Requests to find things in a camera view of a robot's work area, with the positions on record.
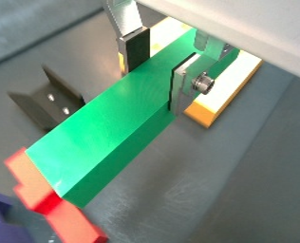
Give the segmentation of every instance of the white panel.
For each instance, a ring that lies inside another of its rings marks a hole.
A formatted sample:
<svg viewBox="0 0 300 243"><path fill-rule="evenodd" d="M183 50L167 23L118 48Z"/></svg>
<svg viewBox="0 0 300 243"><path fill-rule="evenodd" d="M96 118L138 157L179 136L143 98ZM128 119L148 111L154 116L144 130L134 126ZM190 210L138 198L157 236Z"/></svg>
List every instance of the white panel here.
<svg viewBox="0 0 300 243"><path fill-rule="evenodd" d="M138 0L300 76L300 0Z"/></svg>

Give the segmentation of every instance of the red block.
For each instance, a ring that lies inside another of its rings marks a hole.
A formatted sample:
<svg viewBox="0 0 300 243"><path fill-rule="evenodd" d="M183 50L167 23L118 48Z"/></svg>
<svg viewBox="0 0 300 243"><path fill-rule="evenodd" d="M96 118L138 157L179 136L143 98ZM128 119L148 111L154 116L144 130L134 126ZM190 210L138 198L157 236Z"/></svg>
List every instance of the red block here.
<svg viewBox="0 0 300 243"><path fill-rule="evenodd" d="M102 230L88 223L82 211L64 200L44 218L66 243L107 241Z"/></svg>
<svg viewBox="0 0 300 243"><path fill-rule="evenodd" d="M14 191L27 209L44 215L63 243L104 243L107 236L82 211L56 195L22 148L7 160L18 185Z"/></svg>
<svg viewBox="0 0 300 243"><path fill-rule="evenodd" d="M24 151L26 148L22 148L6 160L6 165L19 183L14 187L14 191L26 208L44 215L56 207L62 199L47 183Z"/></svg>

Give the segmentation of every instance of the orange block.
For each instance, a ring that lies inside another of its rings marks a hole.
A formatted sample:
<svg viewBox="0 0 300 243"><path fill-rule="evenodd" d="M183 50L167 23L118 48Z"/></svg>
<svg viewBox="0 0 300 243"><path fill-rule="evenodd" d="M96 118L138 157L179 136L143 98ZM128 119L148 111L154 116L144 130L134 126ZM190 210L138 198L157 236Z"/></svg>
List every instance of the orange block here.
<svg viewBox="0 0 300 243"><path fill-rule="evenodd" d="M6 165L18 180L14 191L27 209L44 215L63 243L104 243L107 236L82 211L56 195L47 180L22 148Z"/></svg>
<svg viewBox="0 0 300 243"><path fill-rule="evenodd" d="M210 94L199 94L185 114L209 128L261 65L261 58L241 51L234 62L217 77Z"/></svg>
<svg viewBox="0 0 300 243"><path fill-rule="evenodd" d="M24 151L26 148L22 148L6 160L6 165L19 183L14 187L14 191L26 208L44 215L62 202L62 199L43 178Z"/></svg>
<svg viewBox="0 0 300 243"><path fill-rule="evenodd" d="M64 200L44 218L66 243L107 241L103 231L88 223L82 211Z"/></svg>

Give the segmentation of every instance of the black metal bracket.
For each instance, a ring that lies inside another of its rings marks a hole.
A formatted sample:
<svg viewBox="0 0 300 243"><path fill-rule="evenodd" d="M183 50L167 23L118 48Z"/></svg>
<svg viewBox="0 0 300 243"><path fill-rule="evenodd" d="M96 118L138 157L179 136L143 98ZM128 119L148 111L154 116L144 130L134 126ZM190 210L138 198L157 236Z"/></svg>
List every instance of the black metal bracket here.
<svg viewBox="0 0 300 243"><path fill-rule="evenodd" d="M51 131L86 104L83 96L44 65L50 84L32 95L8 92L28 117L44 131Z"/></svg>

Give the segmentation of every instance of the green rectangular block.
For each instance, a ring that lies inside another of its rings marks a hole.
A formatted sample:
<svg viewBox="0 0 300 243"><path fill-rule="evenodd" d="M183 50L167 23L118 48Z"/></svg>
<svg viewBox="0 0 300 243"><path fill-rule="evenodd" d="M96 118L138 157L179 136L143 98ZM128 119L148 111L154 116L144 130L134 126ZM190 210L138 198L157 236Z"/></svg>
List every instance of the green rectangular block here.
<svg viewBox="0 0 300 243"><path fill-rule="evenodd" d="M58 195L84 207L174 120L170 74L194 29L124 76L26 151Z"/></svg>

